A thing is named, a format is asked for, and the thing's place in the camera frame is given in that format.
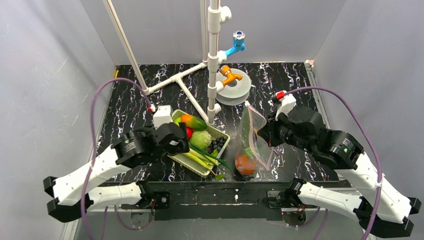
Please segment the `green toy bitter gourd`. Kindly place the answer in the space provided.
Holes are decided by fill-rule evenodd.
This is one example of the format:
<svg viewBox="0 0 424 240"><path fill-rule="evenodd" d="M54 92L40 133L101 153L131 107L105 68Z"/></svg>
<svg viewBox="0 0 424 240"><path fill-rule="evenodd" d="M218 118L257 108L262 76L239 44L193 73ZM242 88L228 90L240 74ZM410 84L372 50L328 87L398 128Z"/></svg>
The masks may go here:
<svg viewBox="0 0 424 240"><path fill-rule="evenodd" d="M257 148L257 136L254 134L251 138L252 140L252 144L250 144L249 142L250 138L249 137L245 137L243 139L243 150L244 153L249 157L249 158L256 158L256 155L254 154L254 152L256 151Z"/></svg>

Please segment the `clear zip top bag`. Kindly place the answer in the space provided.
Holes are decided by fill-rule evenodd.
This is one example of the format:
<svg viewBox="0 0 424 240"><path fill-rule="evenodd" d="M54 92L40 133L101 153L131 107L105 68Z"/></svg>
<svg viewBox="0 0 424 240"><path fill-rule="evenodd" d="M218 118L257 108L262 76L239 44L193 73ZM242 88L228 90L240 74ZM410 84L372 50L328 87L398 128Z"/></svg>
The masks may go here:
<svg viewBox="0 0 424 240"><path fill-rule="evenodd" d="M235 168L244 179L255 178L259 170L269 171L275 158L274 150L258 135L266 118L248 101L243 104L235 139Z"/></svg>

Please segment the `orange toy fruit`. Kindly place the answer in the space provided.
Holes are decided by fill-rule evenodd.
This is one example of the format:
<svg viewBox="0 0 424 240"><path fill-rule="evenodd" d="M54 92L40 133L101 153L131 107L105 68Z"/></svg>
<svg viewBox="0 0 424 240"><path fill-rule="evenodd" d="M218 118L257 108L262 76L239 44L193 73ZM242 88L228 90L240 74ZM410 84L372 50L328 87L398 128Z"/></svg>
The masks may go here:
<svg viewBox="0 0 424 240"><path fill-rule="evenodd" d="M257 165L253 159L245 154L235 158L235 167L241 175L251 176L257 170Z"/></svg>

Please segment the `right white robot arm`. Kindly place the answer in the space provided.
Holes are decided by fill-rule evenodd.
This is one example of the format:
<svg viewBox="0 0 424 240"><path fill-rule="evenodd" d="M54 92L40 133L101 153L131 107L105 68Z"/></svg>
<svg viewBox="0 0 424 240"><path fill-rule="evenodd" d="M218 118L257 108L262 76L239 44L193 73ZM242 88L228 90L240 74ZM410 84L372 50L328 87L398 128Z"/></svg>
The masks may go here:
<svg viewBox="0 0 424 240"><path fill-rule="evenodd" d="M271 146L288 144L310 154L315 161L344 176L359 192L349 195L294 178L287 189L269 200L276 207L301 205L325 208L357 220L379 238L409 237L421 201L399 193L388 181L379 182L377 168L363 146L349 133L328 129L319 112L295 107L289 113L272 113L257 134Z"/></svg>

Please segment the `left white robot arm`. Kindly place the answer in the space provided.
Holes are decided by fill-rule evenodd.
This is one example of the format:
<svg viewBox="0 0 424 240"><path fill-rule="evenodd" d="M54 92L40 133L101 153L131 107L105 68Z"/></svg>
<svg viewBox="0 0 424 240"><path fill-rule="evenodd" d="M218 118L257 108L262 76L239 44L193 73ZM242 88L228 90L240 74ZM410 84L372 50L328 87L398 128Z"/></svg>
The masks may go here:
<svg viewBox="0 0 424 240"><path fill-rule="evenodd" d="M153 207L156 196L145 181L103 186L110 178L165 156L190 151L185 123L164 123L158 128L142 127L123 134L95 158L62 177L48 176L44 191L52 197L46 204L48 215L68 223L93 210L110 206Z"/></svg>

